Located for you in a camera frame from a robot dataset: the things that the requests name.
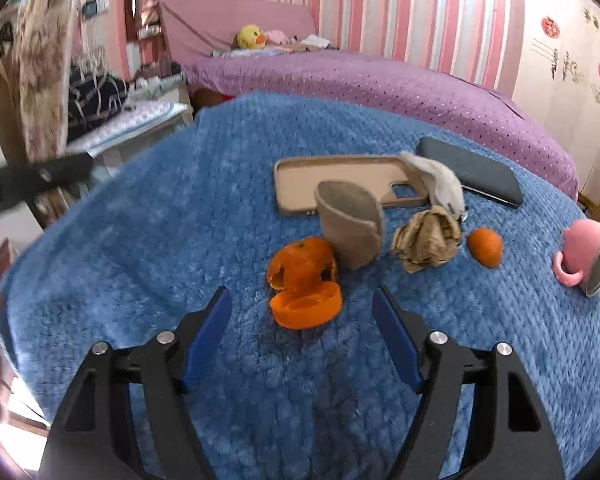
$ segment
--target polka dot bedspread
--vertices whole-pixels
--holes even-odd
[[[504,95],[442,72],[337,51],[200,59],[184,70],[191,89],[323,97],[419,119],[491,148],[574,200],[578,194],[573,160],[541,126]]]

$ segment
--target pink striped wall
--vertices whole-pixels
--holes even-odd
[[[271,0],[306,5],[340,48],[408,61],[511,96],[525,0]]]

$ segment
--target cup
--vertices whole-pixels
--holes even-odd
[[[591,298],[600,290],[600,222],[582,218],[563,234],[562,250],[554,256],[554,275],[564,286],[579,285]]]

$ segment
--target blue fleece fabric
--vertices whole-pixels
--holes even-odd
[[[437,269],[407,274],[390,235],[415,210],[391,209],[373,264],[341,275],[344,308],[325,326],[294,332],[273,321],[264,273],[283,245],[319,235],[317,218],[276,211],[273,164],[295,155],[399,153],[422,136],[506,163],[520,209],[465,193],[462,229],[496,229],[499,268],[464,241]],[[190,414],[218,478],[384,478],[418,397],[402,384],[371,314],[384,283],[401,306],[460,344],[510,342],[538,389],[572,478],[600,444],[600,294],[554,279],[562,229],[582,214],[550,184],[455,134],[327,100],[251,94],[204,110],[74,206],[17,261],[3,283],[0,330],[18,371],[52,418],[91,344],[144,344],[206,305],[219,285],[234,313]],[[465,387],[443,474],[459,467],[470,417]],[[134,405],[144,459],[158,471]]]

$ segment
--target black bag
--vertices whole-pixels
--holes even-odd
[[[122,111],[128,84],[110,72],[84,72],[72,64],[69,76],[68,142],[102,126]]]

